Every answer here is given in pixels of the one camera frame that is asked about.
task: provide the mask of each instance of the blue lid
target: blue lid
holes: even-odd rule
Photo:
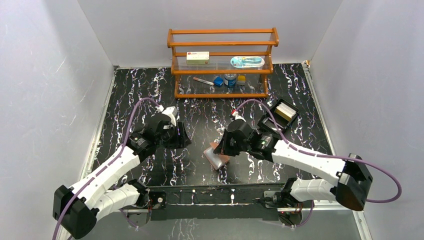
[[[220,76],[217,76],[213,80],[213,83],[217,86],[221,86],[224,83],[224,80]]]

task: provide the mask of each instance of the white backdrop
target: white backdrop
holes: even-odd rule
[[[52,239],[113,74],[77,0],[0,1],[0,239]]]
[[[424,186],[424,2],[345,0],[311,62],[335,151],[390,171],[403,187],[367,203],[373,240],[422,239]],[[370,199],[396,194],[374,169]]]
[[[166,67],[168,29],[276,27],[274,63],[314,55],[342,0],[78,0],[113,65]]]

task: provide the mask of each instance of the small box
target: small box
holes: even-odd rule
[[[187,52],[188,65],[204,65],[209,63],[208,51],[188,51]]]
[[[285,114],[281,114],[281,110],[279,109],[281,105],[286,108],[282,109],[283,113]],[[280,130],[282,133],[284,133],[299,116],[299,109],[283,99],[278,100],[277,103],[270,109],[270,111],[272,116],[275,118],[277,127],[279,128],[278,130]],[[281,140],[281,136],[268,112],[266,112],[260,118],[257,125],[260,129],[264,129],[270,132],[274,137]]]
[[[224,84],[224,80],[223,80],[220,76],[216,76],[216,77],[213,79],[213,83],[214,83],[216,86],[222,86],[222,85]]]

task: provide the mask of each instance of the metal can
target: metal can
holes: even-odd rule
[[[224,84],[228,87],[234,87],[236,85],[237,74],[227,73],[224,74]]]

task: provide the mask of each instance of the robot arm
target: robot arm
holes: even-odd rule
[[[215,154],[236,156],[247,152],[258,160],[290,165],[322,179],[289,178],[281,192],[268,196],[267,206],[291,206],[307,200],[337,201],[342,206],[362,211],[373,178],[364,164],[335,158],[318,158],[318,151],[281,140],[266,129],[252,129],[245,120],[235,118],[214,150]],[[350,158],[359,156],[351,154]]]
[[[91,181],[76,197],[66,212],[61,225],[80,239],[88,234],[96,222],[104,216],[129,205],[145,207],[149,203],[149,189],[136,179],[118,189],[107,192],[129,170],[138,166],[147,157],[156,152],[158,147],[181,149],[191,144],[184,124],[176,121],[176,107],[165,110],[147,119],[146,126],[135,130],[125,146],[117,151],[95,171],[70,188],[60,186],[54,193],[53,217],[58,220],[65,205],[79,190]]]

